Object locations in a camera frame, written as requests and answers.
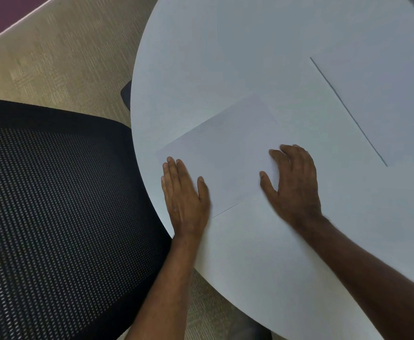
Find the person's right forearm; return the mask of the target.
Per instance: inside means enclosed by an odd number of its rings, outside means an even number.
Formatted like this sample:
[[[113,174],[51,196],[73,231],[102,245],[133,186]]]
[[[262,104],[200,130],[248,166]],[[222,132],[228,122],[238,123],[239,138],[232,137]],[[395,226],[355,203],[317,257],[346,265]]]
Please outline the person's right forearm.
[[[414,282],[323,217],[293,228],[345,286],[384,340],[414,340]]]

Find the black mesh office chair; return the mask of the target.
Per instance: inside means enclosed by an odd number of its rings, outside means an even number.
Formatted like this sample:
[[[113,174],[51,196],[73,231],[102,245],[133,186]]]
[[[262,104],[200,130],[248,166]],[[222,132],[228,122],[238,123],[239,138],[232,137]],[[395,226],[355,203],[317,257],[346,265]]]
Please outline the black mesh office chair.
[[[117,340],[170,244],[129,127],[0,100],[0,340]]]

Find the person's left hand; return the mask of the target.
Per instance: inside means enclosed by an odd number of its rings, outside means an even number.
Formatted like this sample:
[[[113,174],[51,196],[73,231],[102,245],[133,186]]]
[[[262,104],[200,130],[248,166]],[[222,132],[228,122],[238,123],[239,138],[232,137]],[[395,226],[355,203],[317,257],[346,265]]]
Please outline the person's left hand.
[[[175,231],[176,238],[185,238],[200,242],[204,230],[209,222],[211,204],[203,205],[198,196],[198,184],[193,183],[184,162],[176,160],[181,189],[171,189],[167,180],[167,161],[163,163],[163,176],[166,182],[166,195],[164,195],[170,222]]]

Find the white paper sheet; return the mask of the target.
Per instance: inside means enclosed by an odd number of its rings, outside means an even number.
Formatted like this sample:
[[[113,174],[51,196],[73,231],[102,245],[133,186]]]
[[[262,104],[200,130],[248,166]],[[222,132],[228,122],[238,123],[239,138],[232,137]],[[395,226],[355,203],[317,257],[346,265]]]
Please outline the white paper sheet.
[[[414,31],[377,28],[311,60],[385,165],[414,155]]]
[[[278,149],[277,120],[267,104],[251,95],[216,114],[156,152],[160,163],[181,159],[194,182],[203,177],[210,192],[211,217],[261,190],[259,172],[274,188],[279,171],[269,155]]]

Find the person's right hand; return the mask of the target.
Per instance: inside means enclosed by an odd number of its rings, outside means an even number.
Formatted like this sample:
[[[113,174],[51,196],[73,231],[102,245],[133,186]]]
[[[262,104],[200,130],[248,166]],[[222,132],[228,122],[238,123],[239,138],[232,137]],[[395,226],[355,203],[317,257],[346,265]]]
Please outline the person's right hand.
[[[298,145],[270,149],[279,178],[278,200],[268,200],[277,215],[295,230],[322,218],[317,172],[311,155]]]

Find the person's left forearm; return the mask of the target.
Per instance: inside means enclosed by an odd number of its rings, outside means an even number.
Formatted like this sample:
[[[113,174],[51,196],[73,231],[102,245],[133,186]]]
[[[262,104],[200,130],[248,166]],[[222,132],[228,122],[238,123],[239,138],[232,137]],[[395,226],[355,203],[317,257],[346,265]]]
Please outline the person's left forearm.
[[[175,235],[164,264],[125,340],[184,340],[201,238]]]

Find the dark table base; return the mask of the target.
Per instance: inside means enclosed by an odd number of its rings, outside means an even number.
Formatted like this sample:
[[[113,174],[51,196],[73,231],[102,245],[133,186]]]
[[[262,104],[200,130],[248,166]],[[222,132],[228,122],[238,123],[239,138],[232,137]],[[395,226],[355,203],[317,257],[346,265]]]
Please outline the dark table base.
[[[125,104],[125,107],[128,109],[128,111],[131,111],[131,108],[130,108],[131,85],[132,85],[132,80],[128,81],[127,84],[120,91],[121,99],[123,103]]]

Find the person's dark shoe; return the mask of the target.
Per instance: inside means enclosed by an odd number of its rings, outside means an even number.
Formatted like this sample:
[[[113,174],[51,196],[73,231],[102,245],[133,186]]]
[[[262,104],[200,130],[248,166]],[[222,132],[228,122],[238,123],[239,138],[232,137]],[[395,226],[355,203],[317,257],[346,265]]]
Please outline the person's dark shoe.
[[[243,313],[235,313],[226,340],[272,340],[272,332]]]

